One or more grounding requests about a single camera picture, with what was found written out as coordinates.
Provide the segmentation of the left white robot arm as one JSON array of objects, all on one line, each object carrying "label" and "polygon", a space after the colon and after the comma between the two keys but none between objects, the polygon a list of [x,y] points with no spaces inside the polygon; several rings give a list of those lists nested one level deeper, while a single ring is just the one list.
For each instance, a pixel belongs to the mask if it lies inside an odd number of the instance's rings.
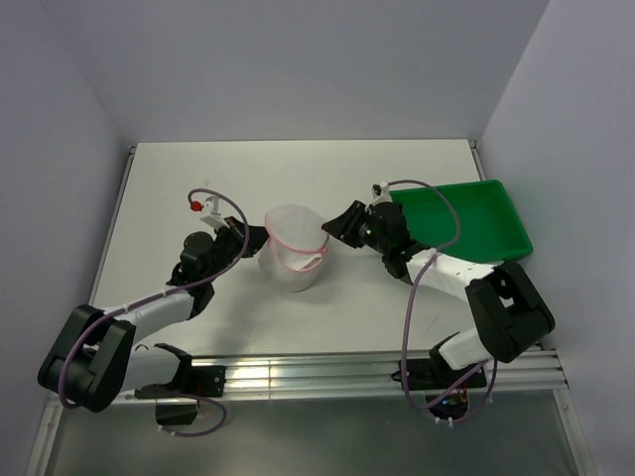
[{"label": "left white robot arm", "polygon": [[65,406],[94,413],[128,390],[185,394],[193,383],[191,355],[165,343],[141,350],[139,342],[200,315],[214,296],[213,281],[256,255],[267,239],[265,227],[234,217],[212,234],[190,234],[163,291],[118,308],[77,306],[44,359],[38,384]]}]

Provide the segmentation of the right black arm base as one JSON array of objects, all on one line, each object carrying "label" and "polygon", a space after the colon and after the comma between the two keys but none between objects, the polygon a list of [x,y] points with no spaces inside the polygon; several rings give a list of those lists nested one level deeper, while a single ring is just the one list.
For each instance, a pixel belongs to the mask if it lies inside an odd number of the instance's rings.
[{"label": "right black arm base", "polygon": [[[452,425],[472,415],[484,404],[484,401],[481,401],[473,411],[470,409],[468,391],[484,389],[487,385],[485,371],[477,364],[468,365],[461,370],[453,370],[442,357],[408,359],[406,384],[402,382],[401,369],[401,363],[398,363],[398,370],[391,374],[391,380],[401,385],[411,408],[417,410],[425,408],[426,416],[432,417],[435,422]],[[460,383],[434,405],[432,402],[439,397],[438,395],[426,395],[425,400],[420,403],[414,400],[415,392],[441,391],[444,393],[457,380],[460,380]]]}]

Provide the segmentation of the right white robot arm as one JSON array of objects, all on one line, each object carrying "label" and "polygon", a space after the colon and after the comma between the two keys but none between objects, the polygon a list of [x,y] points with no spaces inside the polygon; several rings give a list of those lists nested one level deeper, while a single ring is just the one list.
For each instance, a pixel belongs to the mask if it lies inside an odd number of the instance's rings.
[{"label": "right white robot arm", "polygon": [[399,203],[356,200],[321,229],[350,248],[377,252],[388,274],[409,284],[412,294],[423,286],[468,304],[472,327],[429,353],[430,375],[440,386],[453,385],[473,364],[509,363],[555,329],[551,311],[520,264],[473,263],[415,240]]}]

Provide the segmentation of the mesh laundry bag pink trim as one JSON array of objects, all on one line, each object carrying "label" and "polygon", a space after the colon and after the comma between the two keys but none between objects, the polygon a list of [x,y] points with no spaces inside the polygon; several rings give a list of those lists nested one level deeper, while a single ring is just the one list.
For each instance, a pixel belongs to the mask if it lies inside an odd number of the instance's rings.
[{"label": "mesh laundry bag pink trim", "polygon": [[258,254],[258,264],[273,286],[297,293],[314,283],[327,253],[323,223],[320,215],[301,205],[282,205],[267,212],[268,238]]}]

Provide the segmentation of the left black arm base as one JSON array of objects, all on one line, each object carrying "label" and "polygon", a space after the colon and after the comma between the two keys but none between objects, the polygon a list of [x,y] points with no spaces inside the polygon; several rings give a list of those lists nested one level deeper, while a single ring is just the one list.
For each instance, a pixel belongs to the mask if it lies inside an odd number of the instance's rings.
[{"label": "left black arm base", "polygon": [[[156,384],[134,391],[137,400],[187,399],[191,404],[155,404],[155,421],[162,429],[173,430],[177,434],[194,436],[211,433],[220,429],[226,421],[227,409],[215,398],[223,396],[225,384],[224,366],[192,367],[176,384]],[[202,407],[212,406],[220,411],[219,421],[207,430],[187,433],[180,426],[192,426],[197,417],[202,417]]]}]

